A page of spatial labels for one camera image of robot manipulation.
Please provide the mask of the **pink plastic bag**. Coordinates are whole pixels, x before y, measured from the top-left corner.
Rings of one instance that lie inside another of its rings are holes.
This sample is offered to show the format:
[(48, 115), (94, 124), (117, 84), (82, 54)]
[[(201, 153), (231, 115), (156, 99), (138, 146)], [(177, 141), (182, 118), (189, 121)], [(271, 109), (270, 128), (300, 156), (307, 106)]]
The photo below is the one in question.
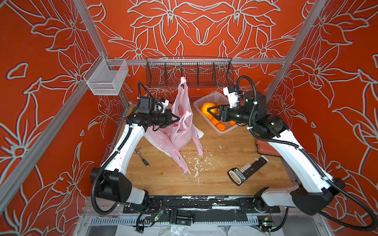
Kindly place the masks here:
[(179, 121), (157, 131), (153, 131), (150, 127), (144, 137), (150, 144), (172, 158), (182, 168), (184, 173), (187, 173), (189, 167), (179, 151), (192, 141), (195, 144), (198, 155), (203, 156), (203, 147), (200, 138), (203, 137), (204, 133), (193, 123), (194, 114), (189, 100), (189, 88), (185, 77), (181, 77), (180, 79), (178, 94), (171, 106), (171, 110), (174, 115), (180, 118)]

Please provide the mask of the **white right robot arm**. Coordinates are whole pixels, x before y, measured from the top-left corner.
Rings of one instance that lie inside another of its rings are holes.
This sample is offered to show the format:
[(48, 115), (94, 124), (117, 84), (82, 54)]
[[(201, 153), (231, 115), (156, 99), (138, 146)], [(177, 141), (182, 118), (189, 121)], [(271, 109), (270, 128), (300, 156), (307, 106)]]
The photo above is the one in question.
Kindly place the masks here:
[[(263, 188), (259, 193), (260, 211), (265, 211), (266, 207), (295, 207), (307, 215), (320, 214), (353, 230), (368, 232), (377, 229), (376, 214), (359, 199), (344, 191), (345, 183), (342, 179), (332, 177), (310, 157), (281, 117), (267, 112), (266, 96), (256, 90), (250, 77), (240, 76), (236, 84), (223, 89), (223, 94), (227, 96), (229, 104), (210, 107), (208, 113), (218, 121), (244, 124), (253, 137), (267, 142), (279, 153), (300, 181), (297, 187), (277, 190)], [(371, 223), (367, 226), (352, 225), (324, 212), (324, 208), (338, 194), (364, 209), (370, 216)]]

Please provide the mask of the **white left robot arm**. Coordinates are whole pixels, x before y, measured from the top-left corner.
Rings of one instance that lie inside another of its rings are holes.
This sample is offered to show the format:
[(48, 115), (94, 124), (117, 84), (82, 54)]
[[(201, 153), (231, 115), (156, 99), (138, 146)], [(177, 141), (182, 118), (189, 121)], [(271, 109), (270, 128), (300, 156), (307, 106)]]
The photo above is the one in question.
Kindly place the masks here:
[(127, 125), (110, 156), (101, 167), (90, 172), (91, 204), (97, 214), (108, 215), (118, 204), (143, 207), (149, 204), (148, 191), (134, 187), (126, 177), (129, 161), (149, 127), (166, 128), (179, 120), (170, 109), (163, 113), (131, 113), (126, 117)]

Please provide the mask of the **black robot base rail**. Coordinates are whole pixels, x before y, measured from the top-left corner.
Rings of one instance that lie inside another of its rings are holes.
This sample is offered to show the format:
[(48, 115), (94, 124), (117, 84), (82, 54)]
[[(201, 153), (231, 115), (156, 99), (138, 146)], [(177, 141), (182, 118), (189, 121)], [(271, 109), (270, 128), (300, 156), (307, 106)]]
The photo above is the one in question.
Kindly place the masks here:
[(140, 226), (218, 226), (277, 223), (284, 211), (277, 206), (258, 211), (253, 196), (151, 196), (153, 204), (140, 218)]

